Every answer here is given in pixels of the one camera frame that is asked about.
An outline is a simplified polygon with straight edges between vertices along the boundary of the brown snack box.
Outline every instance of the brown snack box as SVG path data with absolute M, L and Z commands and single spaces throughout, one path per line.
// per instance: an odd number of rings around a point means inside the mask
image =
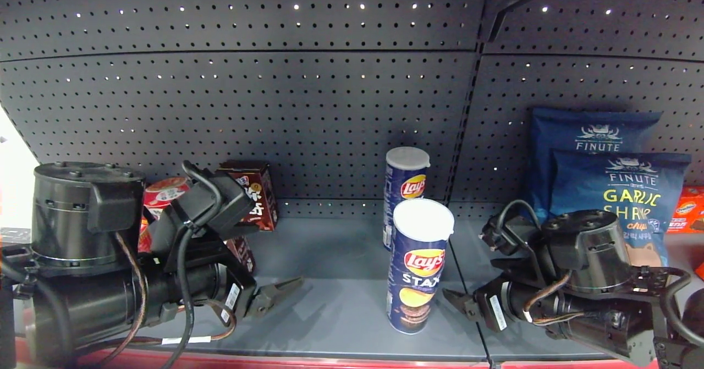
M 704 186 L 685 186 L 679 196 L 668 233 L 701 233 L 704 231 Z
M 229 160 L 222 163 L 218 170 L 227 171 L 256 202 L 256 206 L 242 219 L 242 223 L 257 224 L 259 230 L 273 231 L 279 214 L 269 164 L 266 161 Z
M 254 269 L 256 269 L 257 264 L 254 261 L 254 254 L 252 253 L 252 248 L 249 247 L 249 242 L 244 236 L 234 237 L 234 239 L 229 239 L 225 242 L 227 248 L 234 254 L 239 263 L 242 263 L 249 274 L 254 274 Z

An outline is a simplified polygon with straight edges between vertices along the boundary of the white plastic lid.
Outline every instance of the white plastic lid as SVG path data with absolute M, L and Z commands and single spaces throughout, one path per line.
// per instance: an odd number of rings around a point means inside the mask
M 398 169 L 414 171 L 430 167 L 430 156 L 419 148 L 399 146 L 387 152 L 387 163 Z
M 416 241 L 441 241 L 449 239 L 454 232 L 455 217 L 437 201 L 410 199 L 395 207 L 394 226 L 397 231 Z

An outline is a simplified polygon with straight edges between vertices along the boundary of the finute chip bag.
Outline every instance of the finute chip bag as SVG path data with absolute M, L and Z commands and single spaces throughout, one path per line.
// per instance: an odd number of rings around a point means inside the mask
M 615 213 L 634 266 L 667 266 L 664 234 L 691 156 L 683 153 L 553 151 L 557 173 L 551 213 Z
M 640 152 L 661 115 L 534 108 L 523 198 L 533 206 L 541 222 L 555 216 L 555 213 L 548 213 L 555 178 L 553 149 L 581 153 Z

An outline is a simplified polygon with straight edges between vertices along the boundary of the red snack box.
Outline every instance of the red snack box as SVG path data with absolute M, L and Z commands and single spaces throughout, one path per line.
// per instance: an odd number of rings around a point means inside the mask
M 269 164 L 265 161 L 226 161 L 219 170 L 227 171 L 236 179 L 256 206 L 242 223 L 257 224 L 259 230 L 272 231 L 279 215 L 269 174 Z
M 685 186 L 682 189 L 667 232 L 704 232 L 704 186 Z
M 154 216 L 159 219 L 161 211 L 171 204 L 171 201 L 181 197 L 188 191 L 188 179 L 184 177 L 174 177 L 158 181 L 151 184 L 144 191 L 144 206 Z
M 254 254 L 252 253 L 252 248 L 249 247 L 247 238 L 244 236 L 235 237 L 227 240 L 225 245 L 227 245 L 227 248 L 230 249 L 239 263 L 244 264 L 249 274 L 253 274 L 257 264 L 254 261 Z

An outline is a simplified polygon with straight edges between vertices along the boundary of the potato chip can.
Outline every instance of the potato chip can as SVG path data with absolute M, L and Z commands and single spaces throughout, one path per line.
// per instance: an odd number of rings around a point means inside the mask
M 395 207 L 394 224 L 387 315 L 397 331 L 415 334 L 430 316 L 455 218 L 437 201 L 410 199 Z
M 430 156 L 419 148 L 399 146 L 387 152 L 384 183 L 384 246 L 390 251 L 394 239 L 394 209 L 403 200 L 423 197 L 425 171 Z

